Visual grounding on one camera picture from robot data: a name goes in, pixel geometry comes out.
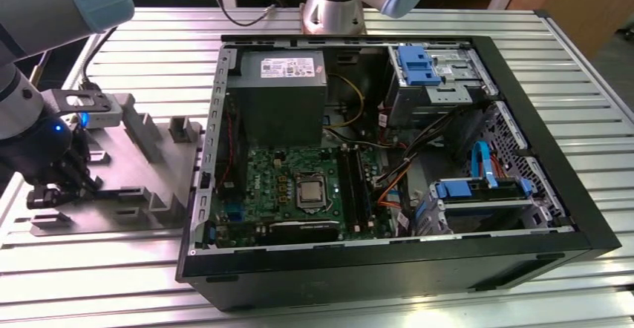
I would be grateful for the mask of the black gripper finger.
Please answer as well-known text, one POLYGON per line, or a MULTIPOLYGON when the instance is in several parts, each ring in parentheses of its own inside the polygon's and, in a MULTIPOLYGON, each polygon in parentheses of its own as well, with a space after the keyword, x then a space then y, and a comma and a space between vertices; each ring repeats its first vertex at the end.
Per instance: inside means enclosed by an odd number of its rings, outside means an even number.
POLYGON ((72 146, 68 150, 68 162, 77 177, 75 180, 77 185, 85 190, 99 190, 103 181, 100 177, 92 175, 88 166, 91 162, 91 150, 72 146))
POLYGON ((56 199, 76 199, 91 191, 91 179, 59 180, 52 184, 56 199))

